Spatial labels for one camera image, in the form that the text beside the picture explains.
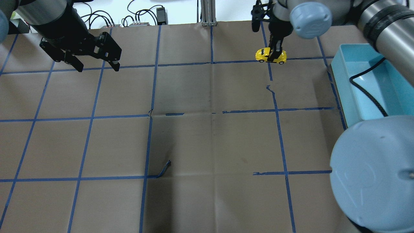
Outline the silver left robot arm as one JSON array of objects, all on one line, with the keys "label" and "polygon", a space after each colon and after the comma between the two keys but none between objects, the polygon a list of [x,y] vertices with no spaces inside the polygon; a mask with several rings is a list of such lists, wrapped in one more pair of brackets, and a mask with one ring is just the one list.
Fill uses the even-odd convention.
[{"label": "silver left robot arm", "polygon": [[1,41],[9,32],[13,12],[41,36],[40,47],[55,61],[70,64],[78,72],[84,69],[78,56],[101,59],[114,71],[120,69],[121,47],[104,31],[99,36],[89,33],[71,0],[2,0]]}]

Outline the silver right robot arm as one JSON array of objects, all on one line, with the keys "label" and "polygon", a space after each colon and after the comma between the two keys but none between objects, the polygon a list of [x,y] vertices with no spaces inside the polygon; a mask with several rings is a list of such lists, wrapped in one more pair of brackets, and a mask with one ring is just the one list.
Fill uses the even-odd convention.
[{"label": "silver right robot arm", "polygon": [[313,39],[355,25],[368,49],[332,61],[347,129],[330,158],[335,200],[360,233],[413,232],[413,10],[401,0],[257,0],[252,30],[268,22],[259,62],[286,61],[284,38]]}]

